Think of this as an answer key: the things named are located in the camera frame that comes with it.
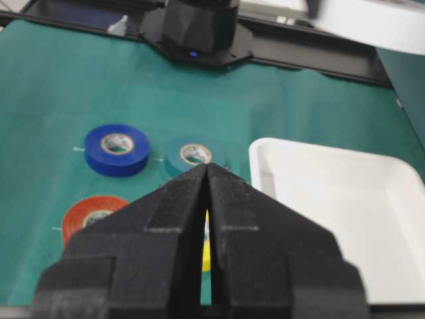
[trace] green mat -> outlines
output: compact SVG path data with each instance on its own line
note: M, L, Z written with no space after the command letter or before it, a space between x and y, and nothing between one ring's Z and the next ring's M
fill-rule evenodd
M261 137L396 156L425 178L425 153L393 91L312 71L202 70L139 43L15 21L0 33L0 97L0 304L31 302L42 269L60 257L74 203L133 201L167 181L165 148L176 136L216 140L248 181L248 147ZM84 137L107 123L149 136L141 173L105 177L86 165Z

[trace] orange tape roll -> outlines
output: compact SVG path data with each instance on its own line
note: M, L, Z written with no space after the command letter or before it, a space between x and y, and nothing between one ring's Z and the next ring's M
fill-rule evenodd
M79 201L66 213L62 223L64 245L75 232L107 217L127 204L126 200L115 196L93 196Z

